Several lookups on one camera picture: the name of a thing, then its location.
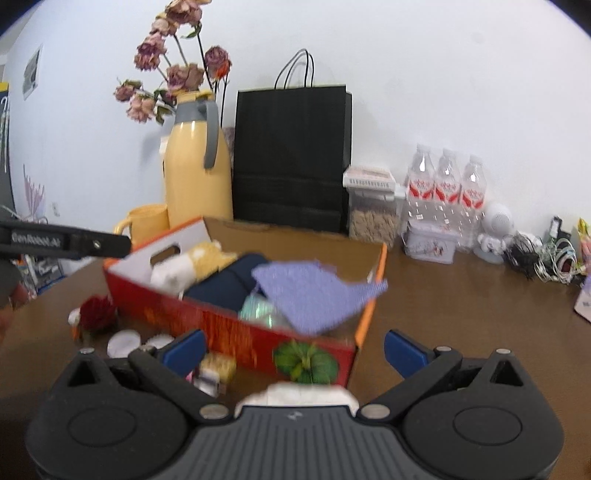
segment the green pumpkin print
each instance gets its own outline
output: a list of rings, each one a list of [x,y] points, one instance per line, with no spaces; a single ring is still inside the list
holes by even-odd
[[[339,373],[339,363],[330,353],[295,340],[273,350],[273,363],[292,382],[303,384],[331,384]]]

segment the gray thermos handle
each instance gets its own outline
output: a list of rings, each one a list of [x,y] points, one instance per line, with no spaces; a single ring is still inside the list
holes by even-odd
[[[217,111],[217,103],[214,100],[208,100],[204,103],[205,115],[207,118],[207,135],[205,155],[203,156],[203,168],[210,170],[216,164],[219,115]]]

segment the snack bag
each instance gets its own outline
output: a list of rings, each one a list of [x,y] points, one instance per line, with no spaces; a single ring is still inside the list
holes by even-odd
[[[577,231],[579,232],[579,242],[581,244],[581,260],[587,272],[591,272],[591,228],[589,224],[582,218],[577,223]]]

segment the red bottle label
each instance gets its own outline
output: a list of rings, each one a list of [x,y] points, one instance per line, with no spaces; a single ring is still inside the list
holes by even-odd
[[[475,189],[464,189],[462,191],[462,205],[466,208],[476,210],[482,208],[484,204],[484,192]]]
[[[436,198],[445,203],[457,203],[461,187],[457,181],[440,181],[435,185]]]
[[[408,191],[410,196],[421,200],[431,200],[433,198],[433,181],[414,179],[408,182]]]

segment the red box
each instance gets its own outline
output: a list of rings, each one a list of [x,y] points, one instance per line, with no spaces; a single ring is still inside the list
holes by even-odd
[[[242,322],[234,312],[190,299],[179,300],[150,286],[150,261],[155,255],[173,245],[183,253],[210,239],[219,241],[225,252],[256,251],[273,261],[318,260],[334,265],[337,275],[345,281],[381,281],[387,255],[385,245],[358,242],[332,233],[207,218],[172,229],[122,260],[105,262],[107,284],[121,313],[144,319],[173,336],[202,329],[211,351],[232,356],[243,367],[274,375],[279,374],[273,360],[275,349],[292,340],[313,344],[336,360],[338,372],[333,383],[346,386],[357,349],[363,345],[369,329],[375,300],[326,336],[311,338]]]

